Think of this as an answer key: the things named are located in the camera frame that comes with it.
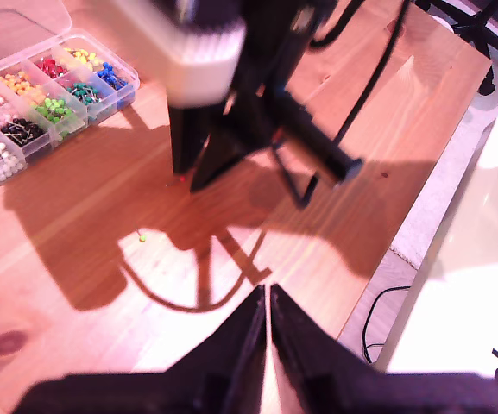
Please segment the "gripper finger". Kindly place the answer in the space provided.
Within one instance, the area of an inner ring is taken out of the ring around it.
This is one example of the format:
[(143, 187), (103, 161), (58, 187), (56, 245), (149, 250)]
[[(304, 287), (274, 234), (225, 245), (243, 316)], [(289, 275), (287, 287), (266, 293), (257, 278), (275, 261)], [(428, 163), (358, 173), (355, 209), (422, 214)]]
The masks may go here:
[(172, 168), (193, 171), (190, 192), (202, 191), (249, 153), (236, 125), (224, 114), (226, 103), (202, 107), (168, 106)]
[(271, 285), (272, 340), (305, 413), (386, 413), (379, 376)]
[(299, 193), (296, 183), (293, 180), (292, 174), (287, 170), (285, 164), (283, 163), (280, 155), (279, 155), (279, 148), (281, 147), (280, 143), (273, 143), (271, 145), (271, 152), (274, 156), (275, 162), (277, 163), (277, 166), (279, 167), (279, 171), (281, 174), (281, 177), (284, 181), (284, 184), (287, 188), (287, 191), (289, 192), (293, 203), (299, 208), (299, 209), (305, 209), (308, 204), (312, 200), (312, 196), (314, 191), (316, 190), (316, 187), (319, 182), (319, 176), (314, 173), (312, 177), (310, 178), (305, 191), (303, 194)]
[(257, 286), (196, 348), (174, 363), (167, 413), (257, 413), (267, 346), (265, 288)]

